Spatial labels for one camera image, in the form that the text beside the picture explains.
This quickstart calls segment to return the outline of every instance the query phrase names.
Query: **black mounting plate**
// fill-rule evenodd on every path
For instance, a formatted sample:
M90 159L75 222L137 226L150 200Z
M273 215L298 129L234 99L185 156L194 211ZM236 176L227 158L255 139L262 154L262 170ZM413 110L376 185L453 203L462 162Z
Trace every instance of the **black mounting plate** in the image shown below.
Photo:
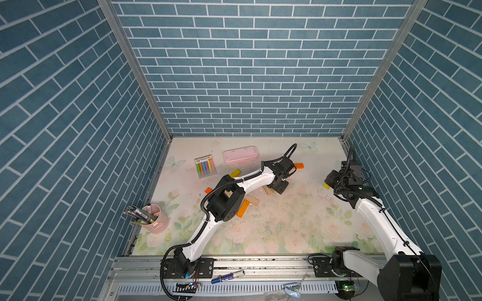
M214 269L214 258L200 258L196 264L196 271L199 268L197 278L212 278ZM184 278L181 270L175 264L174 259L166 259L164 270L162 271L164 279Z
M272 185L270 188L282 195L286 187L288 187L288 184L288 181L280 181L278 185Z
M313 270L315 271L315 277L333 277L330 259L328 257L311 257L310 260L313 262Z

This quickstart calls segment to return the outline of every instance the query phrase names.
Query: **yellow block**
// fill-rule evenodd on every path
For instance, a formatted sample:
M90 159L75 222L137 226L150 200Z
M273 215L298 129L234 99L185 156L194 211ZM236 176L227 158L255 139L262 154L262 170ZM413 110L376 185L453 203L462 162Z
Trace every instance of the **yellow block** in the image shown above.
M246 211L246 209L248 209L248 206L249 206L249 202L247 200L244 200L236 215L239 218L242 218L242 216L244 215L244 212Z
M233 171L233 173L230 174L229 176L230 176L231 178L235 178L235 177L239 176L240 174L241 174L241 170L235 170L235 171Z

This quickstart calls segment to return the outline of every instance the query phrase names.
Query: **pink pencil case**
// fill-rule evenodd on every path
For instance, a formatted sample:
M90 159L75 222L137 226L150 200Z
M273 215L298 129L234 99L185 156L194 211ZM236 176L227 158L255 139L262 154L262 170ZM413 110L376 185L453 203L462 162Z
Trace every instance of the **pink pencil case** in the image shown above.
M223 152L223 158L226 165L253 161L257 160L258 157L258 150L254 145L230 149Z

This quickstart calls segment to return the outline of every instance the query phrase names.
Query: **metal ventilation slot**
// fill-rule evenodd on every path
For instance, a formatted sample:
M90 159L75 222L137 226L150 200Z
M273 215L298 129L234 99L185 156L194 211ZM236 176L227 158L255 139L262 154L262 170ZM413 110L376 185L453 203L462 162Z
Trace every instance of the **metal ventilation slot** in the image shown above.
M226 283L211 284L202 282L202 287L196 292L199 297L216 297L216 296L242 296L242 295L260 295L269 291L282 290L286 281L229 281ZM173 291L173 283L166 283L169 291ZM309 281L303 283L299 290L302 294L332 294L338 292L336 290L335 281ZM152 282L137 282L131 284L128 282L120 283L118 295L128 296L156 296L164 295L160 284Z

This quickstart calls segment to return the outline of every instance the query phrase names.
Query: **orange block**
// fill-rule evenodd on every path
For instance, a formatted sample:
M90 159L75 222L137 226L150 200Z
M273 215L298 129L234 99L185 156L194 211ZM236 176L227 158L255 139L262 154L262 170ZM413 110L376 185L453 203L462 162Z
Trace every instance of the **orange block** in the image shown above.
M249 202L247 200L244 200L236 215L239 218L242 218L242 216L244 215L244 212L246 211L246 209L248 209L248 206L249 206Z

